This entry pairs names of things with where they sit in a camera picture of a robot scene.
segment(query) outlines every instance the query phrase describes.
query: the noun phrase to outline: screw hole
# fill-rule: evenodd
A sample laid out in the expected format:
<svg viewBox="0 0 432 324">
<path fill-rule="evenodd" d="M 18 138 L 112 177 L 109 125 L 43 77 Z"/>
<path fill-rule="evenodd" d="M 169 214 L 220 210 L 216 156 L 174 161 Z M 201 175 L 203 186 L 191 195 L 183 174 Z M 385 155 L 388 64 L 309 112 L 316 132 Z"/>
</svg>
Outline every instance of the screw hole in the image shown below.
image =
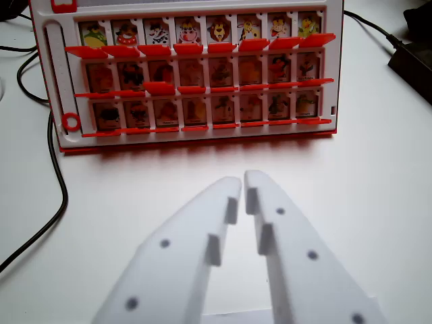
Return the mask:
<svg viewBox="0 0 432 324">
<path fill-rule="evenodd" d="M 316 253 L 314 250 L 311 250 L 308 252 L 308 258 L 310 260 L 317 260 L 318 259 L 318 253 Z"/>
<path fill-rule="evenodd" d="M 128 311 L 134 310 L 138 306 L 138 299 L 136 297 L 131 297 L 126 301 L 126 309 Z"/>
<path fill-rule="evenodd" d="M 365 319 L 363 319 L 363 316 L 361 314 L 354 314 L 352 315 L 352 321 L 356 324 L 363 324 L 365 322 Z"/>
<path fill-rule="evenodd" d="M 162 248 L 167 248 L 170 244 L 171 244 L 171 242 L 169 240 L 162 240 L 161 241 Z"/>
</svg>

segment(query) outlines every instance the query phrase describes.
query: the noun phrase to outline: white table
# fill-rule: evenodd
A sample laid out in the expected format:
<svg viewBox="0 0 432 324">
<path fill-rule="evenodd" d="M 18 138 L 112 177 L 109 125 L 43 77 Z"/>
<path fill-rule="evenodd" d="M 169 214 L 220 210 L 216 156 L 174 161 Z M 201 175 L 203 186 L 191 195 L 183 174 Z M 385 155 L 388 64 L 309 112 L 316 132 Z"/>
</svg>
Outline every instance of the white table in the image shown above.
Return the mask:
<svg viewBox="0 0 432 324">
<path fill-rule="evenodd" d="M 400 36 L 423 1 L 347 0 L 346 9 Z M 30 22 L 1 23 L 2 45 L 34 44 Z M 260 169 L 276 179 L 392 324 L 432 318 L 432 106 L 387 66 L 387 41 L 346 17 L 338 134 L 63 156 L 70 194 L 58 226 L 0 276 L 0 322 L 89 323 L 135 248 L 223 176 Z M 0 261 L 56 212 L 47 108 L 25 97 L 25 57 L 0 53 Z M 46 97 L 38 64 L 24 76 Z M 205 313 L 271 306 L 265 260 L 244 211 L 230 227 Z"/>
</svg>

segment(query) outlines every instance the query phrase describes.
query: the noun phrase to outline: black cable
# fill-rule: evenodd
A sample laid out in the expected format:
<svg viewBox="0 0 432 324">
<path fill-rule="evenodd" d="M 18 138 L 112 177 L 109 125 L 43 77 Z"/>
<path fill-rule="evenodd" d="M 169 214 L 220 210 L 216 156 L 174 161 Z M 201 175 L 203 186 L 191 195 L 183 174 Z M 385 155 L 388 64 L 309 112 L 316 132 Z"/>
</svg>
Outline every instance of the black cable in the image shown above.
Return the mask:
<svg viewBox="0 0 432 324">
<path fill-rule="evenodd" d="M 24 68 L 31 62 L 33 59 L 36 58 L 38 54 L 35 53 L 32 55 L 30 59 L 24 62 L 23 65 L 18 70 L 17 74 L 17 80 L 18 84 L 20 85 L 20 88 L 24 91 L 25 95 L 39 103 L 48 103 L 48 99 L 42 99 L 38 96 L 35 96 L 34 94 L 28 92 L 22 82 L 21 77 L 24 71 Z M 51 157 L 51 162 L 53 163 L 55 175 L 57 176 L 57 180 L 59 181 L 59 185 L 61 188 L 61 194 L 63 196 L 61 205 L 55 215 L 48 221 L 48 223 L 45 224 L 44 227 L 42 227 L 31 239 L 29 239 L 26 243 L 24 243 L 19 249 L 17 249 L 14 253 L 11 254 L 1 265 L 0 265 L 0 273 L 6 269 L 8 265 L 10 265 L 16 258 L 18 258 L 27 248 L 29 248 L 33 243 L 35 243 L 52 225 L 54 225 L 57 221 L 61 219 L 63 216 L 66 207 L 68 206 L 69 196 L 68 196 L 68 189 L 66 188 L 65 181 L 63 179 L 63 176 L 61 174 L 61 170 L 59 167 L 59 163 L 57 162 L 57 157 L 55 156 L 55 149 L 53 144 L 53 115 L 50 113 L 48 118 L 48 129 L 47 129 L 47 141 L 48 141 L 48 149 L 49 149 L 49 155 Z"/>
<path fill-rule="evenodd" d="M 378 30 L 380 33 L 382 33 L 382 35 L 384 35 L 386 37 L 386 39 L 393 45 L 393 47 L 395 49 L 397 49 L 398 47 L 403 45 L 402 41 L 400 41 L 397 37 L 393 36 L 392 34 L 389 34 L 388 32 L 386 32 L 384 29 L 382 29 L 378 25 L 375 25 L 374 23 L 364 19 L 363 17 L 359 16 L 357 13 L 354 13 L 354 12 L 351 12 L 348 10 L 344 10 L 344 14 L 347 16 L 350 16 L 351 18 L 358 20 L 359 22 L 362 22 L 363 24 L 366 24 L 367 26 L 370 26 L 370 27 Z"/>
</svg>

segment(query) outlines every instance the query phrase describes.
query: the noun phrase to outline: cartoon duck picture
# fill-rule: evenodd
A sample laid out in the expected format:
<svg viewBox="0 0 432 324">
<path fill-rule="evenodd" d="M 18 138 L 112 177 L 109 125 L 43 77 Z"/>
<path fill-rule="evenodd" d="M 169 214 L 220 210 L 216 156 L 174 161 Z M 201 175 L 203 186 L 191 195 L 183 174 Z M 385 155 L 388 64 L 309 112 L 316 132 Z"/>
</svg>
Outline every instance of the cartoon duck picture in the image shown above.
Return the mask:
<svg viewBox="0 0 432 324">
<path fill-rule="evenodd" d="M 102 46 L 107 46 L 107 37 L 101 32 L 101 28 L 97 23 L 94 23 L 87 27 L 88 33 L 82 38 L 84 43 L 92 49 L 98 49 Z"/>
<path fill-rule="evenodd" d="M 298 27 L 299 37 L 308 37 L 311 34 L 319 32 L 319 25 L 314 22 L 312 16 L 307 16 L 302 20 L 301 26 Z"/>
</svg>

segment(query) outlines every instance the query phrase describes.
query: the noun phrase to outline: black power cord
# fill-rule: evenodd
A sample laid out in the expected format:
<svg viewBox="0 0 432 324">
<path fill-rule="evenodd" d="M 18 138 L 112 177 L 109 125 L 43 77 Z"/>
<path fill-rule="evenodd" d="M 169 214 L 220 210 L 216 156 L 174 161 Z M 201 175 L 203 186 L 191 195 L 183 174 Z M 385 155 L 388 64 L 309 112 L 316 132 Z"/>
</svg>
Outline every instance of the black power cord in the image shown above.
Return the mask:
<svg viewBox="0 0 432 324">
<path fill-rule="evenodd" d="M 24 87 L 22 84 L 22 74 L 24 73 L 24 69 L 28 64 L 30 64 L 31 61 L 33 61 L 38 56 L 38 53 L 35 53 L 25 61 L 21 67 L 18 69 L 17 72 L 17 81 L 20 88 L 24 91 L 24 94 L 31 98 L 32 100 L 35 100 L 38 103 L 48 103 L 48 99 L 42 99 L 38 96 L 35 96 L 34 94 L 28 92 L 28 90 Z M 68 196 L 68 189 L 66 188 L 65 181 L 63 179 L 63 176 L 61 174 L 61 170 L 59 167 L 59 163 L 57 162 L 57 157 L 55 156 L 55 149 L 53 144 L 53 115 L 49 114 L 48 118 L 48 128 L 47 128 L 47 142 L 48 142 L 48 149 L 49 149 L 49 155 L 51 157 L 51 162 L 53 163 L 55 175 L 57 176 L 57 180 L 59 181 L 59 185 L 61 188 L 61 194 L 63 196 L 61 205 L 58 209 L 58 211 L 55 213 L 55 215 L 48 221 L 48 223 L 45 224 L 44 227 L 42 227 L 31 239 L 29 239 L 26 243 L 24 243 L 19 249 L 17 249 L 14 253 L 12 253 L 1 265 L 0 265 L 0 273 L 3 272 L 8 265 L 10 265 L 16 258 L 18 258 L 27 248 L 29 248 L 33 243 L 35 243 L 52 225 L 54 225 L 57 221 L 61 219 L 63 216 L 66 207 L 68 206 L 69 196 Z"/>
</svg>

